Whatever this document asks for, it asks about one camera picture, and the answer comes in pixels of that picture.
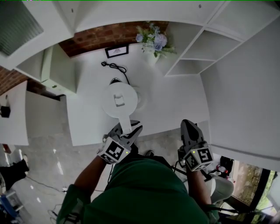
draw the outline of cabinet door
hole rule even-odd
[[[74,63],[58,44],[44,52],[41,83],[54,94],[76,93]]]
[[[0,65],[11,70],[32,55],[74,35],[58,2],[0,2]]]

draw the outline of blue flower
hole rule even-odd
[[[142,40],[143,40],[143,35],[138,33],[137,36],[136,36],[136,41],[141,42]]]
[[[155,36],[154,42],[164,47],[167,44],[167,38],[163,34],[158,34]]]
[[[154,50],[161,51],[162,50],[162,45],[160,43],[154,43]]]

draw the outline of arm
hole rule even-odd
[[[106,162],[101,157],[95,157],[94,160],[81,172],[74,185],[91,196],[105,166]]]
[[[208,193],[203,175],[200,170],[191,172],[187,167],[189,195],[199,206],[210,205],[211,198]]]

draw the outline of white countertop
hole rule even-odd
[[[100,104],[105,86],[116,77],[126,82],[116,69],[103,67],[102,61],[127,68],[127,77],[133,87],[147,95],[146,105],[137,109],[130,119],[143,124],[140,136],[180,127],[183,119],[194,123],[209,119],[207,100],[200,75],[164,77],[146,61],[141,45],[129,46],[129,54],[107,59],[103,49],[79,55],[75,62],[77,94],[67,96],[67,112],[74,146],[102,142],[117,119],[109,117]]]

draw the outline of tiled floor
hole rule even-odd
[[[22,154],[28,156],[30,172],[28,176],[40,183],[52,186],[60,191],[74,183],[81,171],[96,156],[100,144],[73,147],[67,121],[66,99],[61,100],[61,122],[63,133],[52,136],[29,139],[29,146],[18,147]],[[171,165],[177,158],[177,150],[182,145],[180,130],[143,136],[137,139],[136,145],[142,154],[153,149],[156,155],[163,156]],[[20,160],[18,149],[9,156],[10,162]],[[0,166],[6,166],[4,152],[0,150]],[[97,190],[104,190],[111,166],[107,165],[103,171]],[[25,178],[14,184],[18,198],[24,205],[21,210],[23,220],[28,224],[50,224],[51,214],[56,204],[61,204],[65,194],[54,189],[40,185],[31,179]],[[94,192],[92,199],[101,192]]]

